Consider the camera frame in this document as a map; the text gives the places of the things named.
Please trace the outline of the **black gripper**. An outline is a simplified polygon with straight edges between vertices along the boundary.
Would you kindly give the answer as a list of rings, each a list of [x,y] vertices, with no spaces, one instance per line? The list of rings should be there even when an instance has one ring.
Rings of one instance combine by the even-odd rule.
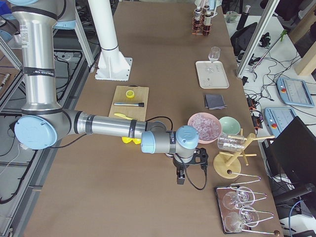
[[[188,158],[174,154],[173,164],[176,167],[177,184],[184,185],[186,179],[185,168],[187,168],[189,165],[199,165],[202,170],[207,170],[208,154],[205,148],[196,148],[193,155]]]

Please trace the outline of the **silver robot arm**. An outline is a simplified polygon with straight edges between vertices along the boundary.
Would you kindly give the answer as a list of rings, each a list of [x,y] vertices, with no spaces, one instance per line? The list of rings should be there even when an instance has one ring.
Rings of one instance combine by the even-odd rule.
[[[168,130],[162,122],[126,120],[66,110],[57,102],[52,30],[73,28],[72,0],[13,0],[12,14],[20,26],[26,103],[14,133],[20,143],[33,150],[53,148],[70,134],[103,134],[140,139],[144,153],[173,158],[177,183],[189,179],[187,169],[199,165],[206,172],[208,155],[198,148],[198,132],[184,125]]]

